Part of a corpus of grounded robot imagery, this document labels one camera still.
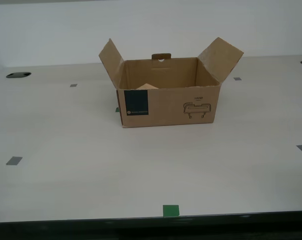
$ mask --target box flap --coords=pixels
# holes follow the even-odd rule
[[[206,70],[220,83],[224,82],[243,52],[221,38],[214,40],[199,56]]]
[[[117,51],[113,41],[109,39],[103,50],[100,52],[99,57],[104,65],[113,85],[119,89],[122,72],[124,69],[124,60]]]

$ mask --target black label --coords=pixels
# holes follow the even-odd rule
[[[147,90],[127,90],[124,96],[127,116],[149,114]]]

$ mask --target open cardboard box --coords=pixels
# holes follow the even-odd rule
[[[99,57],[116,88],[122,126],[131,128],[212,123],[221,84],[242,55],[218,37],[198,57],[124,61],[111,39]],[[144,84],[158,89],[137,89]]]

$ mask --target green tape marker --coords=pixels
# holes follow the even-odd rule
[[[179,205],[163,205],[163,217],[180,216]]]

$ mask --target table surface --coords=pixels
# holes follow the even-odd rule
[[[0,222],[302,211],[300,61],[242,58],[213,124],[134,129],[101,64],[4,69]]]

